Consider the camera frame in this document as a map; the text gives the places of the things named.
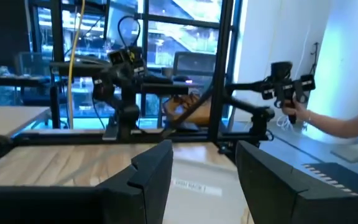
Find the floor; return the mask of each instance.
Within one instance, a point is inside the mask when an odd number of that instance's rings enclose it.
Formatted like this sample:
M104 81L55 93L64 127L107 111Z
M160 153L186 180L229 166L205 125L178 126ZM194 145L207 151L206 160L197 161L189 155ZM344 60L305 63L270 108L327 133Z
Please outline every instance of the floor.
M102 119L104 124L107 124L108 119ZM75 129L100 129L102 125L96 118L78 118L74 120ZM156 127L155 119L143 119L139 126L141 128ZM44 124L40 124L36 128L48 128ZM250 125L247 123L235 122L232 131L247 131ZM279 128L276 123L268 124L269 130L275 135L275 139L271 142L262 142L260 148L265 152L281 159L288 164L296 167L309 175L314 175L309 170L303 167L303 164L312 164L320 162L337 162L338 164L347 167L348 169L358 173L358 164L350 164L335 155L330 151L339 145L330 145L315 141L302 135L301 127L295 126L293 131L284 131Z

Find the white wall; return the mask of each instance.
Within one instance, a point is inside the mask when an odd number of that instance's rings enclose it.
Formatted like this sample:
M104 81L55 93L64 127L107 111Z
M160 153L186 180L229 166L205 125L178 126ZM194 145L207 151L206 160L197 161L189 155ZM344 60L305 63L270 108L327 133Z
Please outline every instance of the white wall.
M332 0L244 0L237 44L234 81L255 82L270 75L270 64L293 62L292 77L304 58L298 76L308 73L315 42L321 43ZM236 97L256 105L274 108L274 100L264 101L260 94L238 91ZM282 113L275 108L278 119ZM236 110L236 121L249 121L250 114Z

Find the window frame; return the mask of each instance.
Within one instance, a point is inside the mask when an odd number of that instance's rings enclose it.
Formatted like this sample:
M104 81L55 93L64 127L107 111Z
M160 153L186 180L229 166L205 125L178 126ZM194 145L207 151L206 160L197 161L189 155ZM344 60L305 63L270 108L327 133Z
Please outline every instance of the window frame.
M56 1L59 0L49 0L49 1L42 1L42 0L30 0L29 1L29 11L30 11L30 23L31 23L31 38L32 38L32 47L34 52L41 51L41 42L40 42L40 27L38 23L38 7L43 7L47 9L51 9L53 5L56 5ZM179 25L186 25L186 26L195 26L195 27L203 27L209 29L219 29L218 22L206 22L206 21L198 21L192 19L183 19L177 17L169 17L169 16L159 16L150 14L149 11L149 0L144 0L143 13L135 13L135 19L142 20L142 48L143 48L143 56L144 60L147 61L147 46L148 46L148 38L149 38L149 22L166 22L170 24L179 24ZM61 10L75 12L75 5L74 4L60 4ZM237 47L237 40L238 40L238 30L239 30L239 22L241 17L241 6L242 0L235 0L233 5L233 12L232 12L232 24L230 26L231 32L231 39L228 51L228 62L227 62L227 72L225 74L226 81L231 83L233 81L234 75L234 58L236 54L236 47ZM100 11L98 9L92 7L85 7L85 14L92 14L97 16L103 16L106 12ZM61 40L58 41L59 43L63 43L63 37L60 37ZM146 95L141 95L140 98L140 110L141 110L141 117L142 118L154 118L155 116L146 116ZM223 109L223 117L228 117L229 107L224 106Z

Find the office chair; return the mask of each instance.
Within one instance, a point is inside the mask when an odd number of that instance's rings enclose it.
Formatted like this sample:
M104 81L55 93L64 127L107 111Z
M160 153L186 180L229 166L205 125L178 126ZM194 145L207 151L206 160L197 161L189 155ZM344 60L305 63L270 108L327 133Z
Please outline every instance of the office chair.
M42 58L41 53L33 53L33 52L20 52L17 54L15 58L15 69L16 75L24 75L28 74L32 77L37 76L44 76L50 77L51 84L52 84L52 74L49 67L49 62ZM24 89L24 86L21 86L21 102L23 106L50 106L50 95L49 91L45 92L44 88L38 88L37 92L34 93L31 91L30 93ZM67 104L67 98L63 95L59 96L58 99L59 105L60 104ZM48 121L52 118L49 114L44 120L44 124L47 126ZM42 121L36 121L32 126L31 129L35 128L38 124ZM68 125L66 122L60 120L63 124L64 128L67 128Z
M213 54L176 52L173 60L173 77L186 76L194 83L211 83L215 72L216 56ZM162 127L163 98L160 96L157 127Z

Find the wooden table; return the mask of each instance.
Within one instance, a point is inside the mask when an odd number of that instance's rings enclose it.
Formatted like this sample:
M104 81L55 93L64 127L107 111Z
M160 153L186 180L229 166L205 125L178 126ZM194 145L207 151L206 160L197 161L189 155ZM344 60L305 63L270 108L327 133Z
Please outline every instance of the wooden table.
M89 131L45 130L40 132L88 133ZM95 186L123 170L131 163L132 157L152 146L154 144L17 147L0 159L0 185ZM179 143L173 145L173 151L174 163L179 160L188 161L214 166L217 167L214 169L224 169L236 174L235 165L226 156L218 154L218 149L213 143ZM246 204L245 199L242 199L244 195L241 190L237 198ZM245 206L245 209L244 207L241 209L244 212L240 211L242 216L236 217L238 222L234 223L253 223L248 208ZM172 223L182 222L164 219L164 224Z
M48 112L48 107L0 106L0 134L12 136Z

